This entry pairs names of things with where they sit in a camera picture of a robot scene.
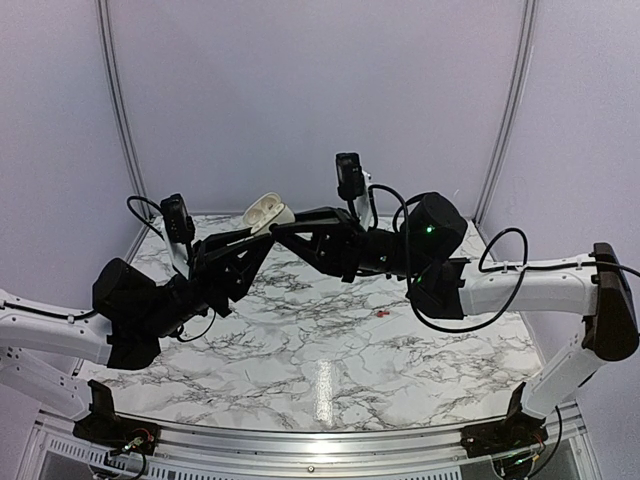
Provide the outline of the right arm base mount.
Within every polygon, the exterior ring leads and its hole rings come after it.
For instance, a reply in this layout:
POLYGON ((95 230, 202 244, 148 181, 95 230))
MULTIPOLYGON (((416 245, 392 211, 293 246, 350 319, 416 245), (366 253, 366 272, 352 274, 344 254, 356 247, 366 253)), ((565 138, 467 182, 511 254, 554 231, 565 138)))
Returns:
POLYGON ((461 429, 460 445, 469 458, 524 448, 548 439, 545 419, 534 418, 523 411, 525 385, 523 382, 513 391, 503 419, 468 425, 461 429))

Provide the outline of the white earbuds charging case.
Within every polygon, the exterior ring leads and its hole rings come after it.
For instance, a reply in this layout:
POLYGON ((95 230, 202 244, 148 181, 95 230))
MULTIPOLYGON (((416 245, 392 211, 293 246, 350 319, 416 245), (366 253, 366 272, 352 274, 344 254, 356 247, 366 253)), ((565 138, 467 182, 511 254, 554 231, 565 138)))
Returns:
POLYGON ((268 234, 272 225, 295 222, 295 214, 279 194, 269 192, 258 198, 242 216, 242 222, 254 236, 268 234))

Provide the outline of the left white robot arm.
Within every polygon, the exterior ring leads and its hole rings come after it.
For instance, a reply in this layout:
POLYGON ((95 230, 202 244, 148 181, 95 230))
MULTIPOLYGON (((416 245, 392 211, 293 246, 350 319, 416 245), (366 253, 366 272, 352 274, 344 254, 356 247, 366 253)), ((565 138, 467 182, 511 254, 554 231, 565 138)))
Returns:
POLYGON ((31 303, 1 294, 1 349, 9 365, 3 384, 54 408, 106 445, 125 438, 111 390, 95 381, 76 382, 27 351, 57 353, 109 369, 137 371, 160 354, 160 341, 177 337, 185 323, 209 313, 226 317, 242 299, 271 250, 269 234, 249 229, 197 242, 191 258, 176 259, 175 274, 158 284, 121 258, 109 261, 92 286, 88 312, 31 303))

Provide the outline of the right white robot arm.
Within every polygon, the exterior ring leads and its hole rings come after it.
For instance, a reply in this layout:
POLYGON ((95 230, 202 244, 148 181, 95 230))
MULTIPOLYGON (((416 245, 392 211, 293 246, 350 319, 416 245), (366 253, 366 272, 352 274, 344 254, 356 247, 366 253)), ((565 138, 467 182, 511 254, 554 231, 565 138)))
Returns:
POLYGON ((543 369, 512 394, 495 430, 506 448, 529 437, 554 408, 607 363, 625 360, 639 347, 631 289, 631 268, 613 248, 597 243, 592 252, 561 260, 488 264, 484 258, 454 257, 468 223, 436 192, 402 201, 402 223, 392 230, 365 229, 347 211, 322 208, 273 226, 275 240, 319 272, 352 282, 358 274, 396 275, 417 320, 452 334, 445 320, 484 313, 486 328, 508 311, 573 313, 584 319, 577 333, 543 369))

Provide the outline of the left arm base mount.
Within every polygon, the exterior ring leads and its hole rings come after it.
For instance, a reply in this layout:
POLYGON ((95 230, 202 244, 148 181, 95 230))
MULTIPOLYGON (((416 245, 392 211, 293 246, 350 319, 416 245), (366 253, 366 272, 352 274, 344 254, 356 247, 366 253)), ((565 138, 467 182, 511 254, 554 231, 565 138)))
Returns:
POLYGON ((106 385, 96 380, 89 380, 87 385, 91 393, 88 413, 74 422, 73 435, 120 451, 130 442, 141 439, 141 444, 134 446, 133 450, 152 455, 161 432, 160 426, 118 415, 111 390, 106 385))

